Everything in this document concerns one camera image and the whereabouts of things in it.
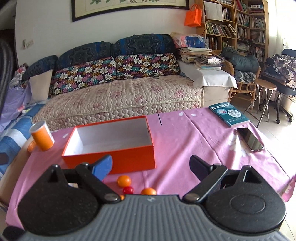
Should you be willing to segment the white cloth on sofa arm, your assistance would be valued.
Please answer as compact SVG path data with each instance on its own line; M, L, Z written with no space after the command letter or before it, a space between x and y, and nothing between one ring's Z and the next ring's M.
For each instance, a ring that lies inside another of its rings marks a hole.
M178 61L180 71L193 81L193 87L237 87L235 78L224 70L199 70L194 64Z

